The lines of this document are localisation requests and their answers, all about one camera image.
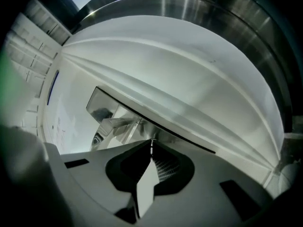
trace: green blurred object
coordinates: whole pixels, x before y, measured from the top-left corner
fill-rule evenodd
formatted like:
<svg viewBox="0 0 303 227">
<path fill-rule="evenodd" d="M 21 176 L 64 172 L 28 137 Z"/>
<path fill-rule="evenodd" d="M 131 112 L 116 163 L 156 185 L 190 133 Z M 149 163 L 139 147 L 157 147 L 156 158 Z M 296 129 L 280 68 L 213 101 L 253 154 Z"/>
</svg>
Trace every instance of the green blurred object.
<svg viewBox="0 0 303 227">
<path fill-rule="evenodd" d="M 21 126 L 35 93 L 18 74 L 10 58 L 0 51 L 0 125 Z"/>
</svg>

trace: white curved panel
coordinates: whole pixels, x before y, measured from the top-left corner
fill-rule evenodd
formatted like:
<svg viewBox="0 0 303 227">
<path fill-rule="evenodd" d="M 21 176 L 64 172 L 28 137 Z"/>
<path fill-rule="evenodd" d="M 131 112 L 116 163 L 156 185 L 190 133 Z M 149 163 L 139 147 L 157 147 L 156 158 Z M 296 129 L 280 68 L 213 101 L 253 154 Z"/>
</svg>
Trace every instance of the white curved panel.
<svg viewBox="0 0 303 227">
<path fill-rule="evenodd" d="M 74 35 L 62 55 L 211 144 L 273 168 L 283 126 L 273 95 L 234 46 L 189 22 L 112 19 Z"/>
</svg>

